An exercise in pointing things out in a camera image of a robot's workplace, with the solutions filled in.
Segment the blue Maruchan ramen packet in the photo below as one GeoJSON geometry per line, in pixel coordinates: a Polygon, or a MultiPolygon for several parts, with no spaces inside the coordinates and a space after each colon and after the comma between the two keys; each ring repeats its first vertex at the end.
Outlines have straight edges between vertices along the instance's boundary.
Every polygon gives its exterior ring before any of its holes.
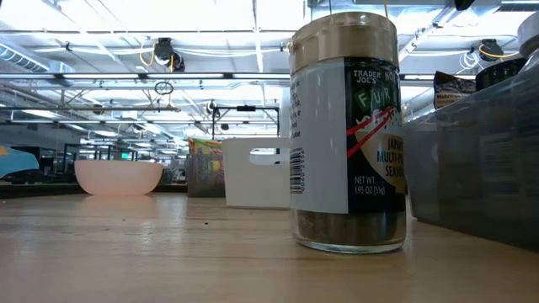
{"type": "Polygon", "coordinates": [[[10,173],[38,168],[38,160],[33,154],[0,146],[0,178],[10,173]]]}

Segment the orange-brown snack packet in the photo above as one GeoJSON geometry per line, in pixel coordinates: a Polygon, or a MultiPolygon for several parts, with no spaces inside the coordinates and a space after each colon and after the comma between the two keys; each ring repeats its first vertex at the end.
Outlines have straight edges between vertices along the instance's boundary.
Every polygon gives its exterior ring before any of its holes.
{"type": "Polygon", "coordinates": [[[453,104],[476,91],[475,77],[455,77],[444,72],[436,72],[433,79],[435,109],[453,104]]]}

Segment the pink translucent bowl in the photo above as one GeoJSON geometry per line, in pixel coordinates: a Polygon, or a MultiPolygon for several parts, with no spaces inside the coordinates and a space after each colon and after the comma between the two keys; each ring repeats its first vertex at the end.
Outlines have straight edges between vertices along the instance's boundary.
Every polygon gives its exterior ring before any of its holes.
{"type": "Polygon", "coordinates": [[[76,160],[74,167],[81,188],[100,196],[149,194],[163,175],[163,165],[154,162],[76,160]]]}

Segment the white plastic bin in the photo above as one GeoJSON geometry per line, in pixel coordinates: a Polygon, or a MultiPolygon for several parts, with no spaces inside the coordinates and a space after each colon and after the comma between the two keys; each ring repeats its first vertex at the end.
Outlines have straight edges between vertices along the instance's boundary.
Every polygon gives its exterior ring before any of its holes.
{"type": "Polygon", "coordinates": [[[226,139],[221,148],[228,207],[290,208],[288,139],[226,139]]]}

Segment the ceiling light bar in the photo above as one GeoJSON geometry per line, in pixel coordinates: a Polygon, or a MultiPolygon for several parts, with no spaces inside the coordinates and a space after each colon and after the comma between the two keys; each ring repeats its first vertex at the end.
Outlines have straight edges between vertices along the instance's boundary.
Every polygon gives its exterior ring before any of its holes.
{"type": "Polygon", "coordinates": [[[289,80],[286,73],[0,73],[0,80],[289,80]]]}

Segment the dark grey plastic bin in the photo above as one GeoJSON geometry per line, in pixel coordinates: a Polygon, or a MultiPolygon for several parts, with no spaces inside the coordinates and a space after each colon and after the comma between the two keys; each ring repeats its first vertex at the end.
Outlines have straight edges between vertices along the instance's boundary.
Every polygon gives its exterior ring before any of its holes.
{"type": "Polygon", "coordinates": [[[419,221],[539,253],[539,66],[404,126],[419,221]]]}
{"type": "Polygon", "coordinates": [[[188,196],[224,198],[225,178],[222,155],[189,154],[186,160],[188,196]]]}

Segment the gold-lidded furikake jar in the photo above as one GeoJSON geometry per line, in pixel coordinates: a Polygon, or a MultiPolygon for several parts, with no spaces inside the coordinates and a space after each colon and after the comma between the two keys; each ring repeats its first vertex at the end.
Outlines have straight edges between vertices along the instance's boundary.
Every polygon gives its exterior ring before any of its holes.
{"type": "Polygon", "coordinates": [[[290,192],[295,240],[387,253],[406,237],[398,38],[389,18],[336,13],[290,46],[290,192]]]}

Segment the black aluminium table frame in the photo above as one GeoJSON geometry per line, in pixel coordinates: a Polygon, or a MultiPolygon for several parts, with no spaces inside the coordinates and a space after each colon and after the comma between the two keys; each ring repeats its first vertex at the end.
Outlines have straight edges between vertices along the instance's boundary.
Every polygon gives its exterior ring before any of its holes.
{"type": "MultiPolygon", "coordinates": [[[[188,186],[185,184],[159,184],[152,192],[187,193],[188,186]]],[[[85,191],[77,184],[68,183],[28,185],[0,184],[0,200],[67,194],[85,194],[85,191]]]]}

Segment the silver ventilation duct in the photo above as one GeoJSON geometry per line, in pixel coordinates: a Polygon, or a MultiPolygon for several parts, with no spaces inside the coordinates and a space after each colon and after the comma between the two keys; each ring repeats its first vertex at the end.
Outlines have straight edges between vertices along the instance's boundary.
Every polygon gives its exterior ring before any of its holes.
{"type": "Polygon", "coordinates": [[[50,60],[37,55],[31,55],[21,47],[2,41],[0,41],[0,61],[9,62],[33,73],[75,72],[75,69],[64,61],[50,60]]]}

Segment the grey ceiling pipe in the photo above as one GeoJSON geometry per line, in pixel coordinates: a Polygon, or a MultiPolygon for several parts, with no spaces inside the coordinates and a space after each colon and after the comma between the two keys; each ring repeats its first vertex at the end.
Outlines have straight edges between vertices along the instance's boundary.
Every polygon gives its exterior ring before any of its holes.
{"type": "Polygon", "coordinates": [[[105,111],[173,111],[180,112],[182,109],[177,107],[2,107],[0,111],[24,111],[24,110],[41,110],[41,111],[92,111],[92,112],[105,112],[105,111]]]}

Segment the green ramen packet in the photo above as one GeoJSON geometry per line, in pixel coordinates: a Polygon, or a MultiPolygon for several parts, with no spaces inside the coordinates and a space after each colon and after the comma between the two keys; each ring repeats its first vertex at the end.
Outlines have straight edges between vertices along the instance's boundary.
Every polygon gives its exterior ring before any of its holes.
{"type": "Polygon", "coordinates": [[[203,139],[190,137],[188,139],[188,143],[189,143],[189,154],[203,153],[203,154],[222,155],[222,144],[220,141],[203,140],[203,139]]]}

